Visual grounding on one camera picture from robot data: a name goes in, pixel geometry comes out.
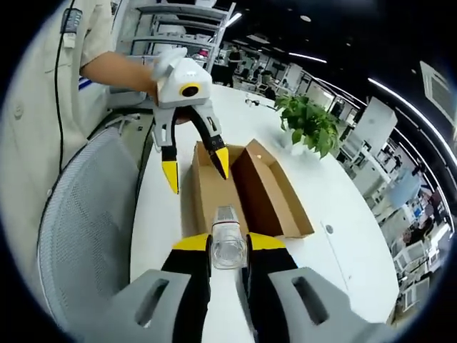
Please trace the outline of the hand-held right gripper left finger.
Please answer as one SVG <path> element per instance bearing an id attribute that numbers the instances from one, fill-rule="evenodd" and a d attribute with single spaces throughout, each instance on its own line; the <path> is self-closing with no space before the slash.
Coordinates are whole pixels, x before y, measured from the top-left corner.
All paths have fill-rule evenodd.
<path id="1" fill-rule="evenodd" d="M 174 245 L 160 270 L 119 292 L 103 316 L 104 342 L 201 342 L 211 296 L 210 234 Z"/>

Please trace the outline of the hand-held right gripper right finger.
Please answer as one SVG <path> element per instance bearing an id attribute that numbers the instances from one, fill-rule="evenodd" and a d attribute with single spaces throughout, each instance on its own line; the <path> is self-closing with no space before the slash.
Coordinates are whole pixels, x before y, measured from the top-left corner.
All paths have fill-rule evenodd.
<path id="1" fill-rule="evenodd" d="M 378 324 L 351 310 L 338 287 L 298 267 L 285 244 L 246 236 L 243 287 L 256 342 L 377 342 Z"/>

